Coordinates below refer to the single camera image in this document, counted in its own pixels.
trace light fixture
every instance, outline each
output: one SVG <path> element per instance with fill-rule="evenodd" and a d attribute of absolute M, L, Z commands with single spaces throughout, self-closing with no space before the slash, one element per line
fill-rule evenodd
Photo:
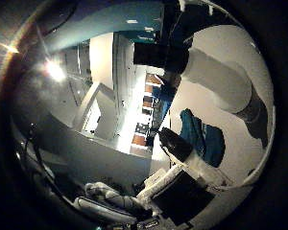
<path fill-rule="evenodd" d="M 57 82 L 63 81 L 66 78 L 60 66 L 54 61 L 48 60 L 46 62 L 46 70 L 51 78 Z"/>
<path fill-rule="evenodd" d="M 128 24 L 135 24 L 135 23 L 138 23 L 136 20 L 127 20 L 126 21 Z"/>
<path fill-rule="evenodd" d="M 144 27 L 144 30 L 148 33 L 152 32 L 154 30 L 153 27 Z"/>

